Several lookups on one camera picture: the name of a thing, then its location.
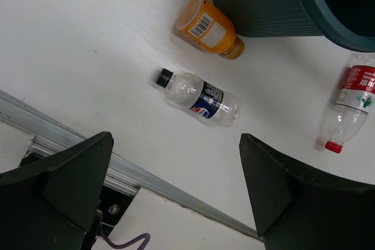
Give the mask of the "clear Pepsi bottle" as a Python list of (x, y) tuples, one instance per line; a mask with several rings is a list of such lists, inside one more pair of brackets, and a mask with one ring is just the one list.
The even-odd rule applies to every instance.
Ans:
[(184, 111), (191, 111), (208, 126), (228, 128), (241, 115), (241, 102), (235, 95), (195, 74), (175, 74), (162, 68), (156, 84), (164, 89), (170, 102)]

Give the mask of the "orange juice bottle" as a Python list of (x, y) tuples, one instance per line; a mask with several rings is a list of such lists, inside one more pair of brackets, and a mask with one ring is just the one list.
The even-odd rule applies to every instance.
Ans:
[(228, 60), (239, 58), (245, 48), (231, 20), (209, 0), (190, 0), (179, 14), (176, 28), (204, 51)]

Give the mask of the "aluminium table edge rail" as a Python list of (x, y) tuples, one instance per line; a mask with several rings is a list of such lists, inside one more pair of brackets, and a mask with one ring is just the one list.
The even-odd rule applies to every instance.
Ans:
[[(26, 151), (27, 154), (37, 153), (47, 157), (86, 139), (83, 135), (4, 91), (1, 91), (1, 122), (33, 135), (32, 143)], [(128, 196), (134, 196), (141, 188), (147, 189), (184, 208), (263, 242), (256, 230), (115, 153), (111, 155), (104, 185)]]

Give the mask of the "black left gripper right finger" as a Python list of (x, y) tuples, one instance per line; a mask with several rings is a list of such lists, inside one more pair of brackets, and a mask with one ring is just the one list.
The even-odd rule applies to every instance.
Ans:
[(240, 157), (258, 236), (267, 249), (373, 249), (374, 186), (241, 136)]

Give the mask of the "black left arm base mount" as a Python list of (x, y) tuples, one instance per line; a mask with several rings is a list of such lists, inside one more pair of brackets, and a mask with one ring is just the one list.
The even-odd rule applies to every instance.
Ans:
[(32, 178), (42, 177), (36, 191), (26, 197), (16, 198), (15, 205), (8, 207), (1, 217), (9, 225), (21, 225), (35, 221), (39, 215), (58, 213), (79, 227), (87, 228), (95, 236), (105, 230), (102, 225), (115, 226), (129, 206), (132, 197), (99, 184), (104, 173), (96, 175), (93, 165), (85, 171), (78, 158), (68, 164), (51, 164), (52, 158), (42, 159), (32, 153), (21, 161), (21, 168), (32, 171)]

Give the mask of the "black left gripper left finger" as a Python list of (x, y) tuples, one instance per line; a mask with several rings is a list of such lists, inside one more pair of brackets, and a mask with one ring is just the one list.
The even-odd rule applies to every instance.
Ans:
[(101, 132), (1, 174), (1, 249), (80, 249), (113, 150)]

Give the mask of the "dark teal plastic bin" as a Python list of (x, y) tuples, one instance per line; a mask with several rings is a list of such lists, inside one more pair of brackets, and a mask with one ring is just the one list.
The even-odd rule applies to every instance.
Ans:
[(244, 37), (324, 36), (374, 52), (374, 0), (213, 0)]

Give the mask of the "red cap clear bottle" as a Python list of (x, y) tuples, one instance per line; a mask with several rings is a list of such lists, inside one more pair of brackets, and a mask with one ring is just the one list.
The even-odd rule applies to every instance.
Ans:
[(353, 53), (329, 121), (325, 149), (340, 153), (374, 111), (374, 53)]

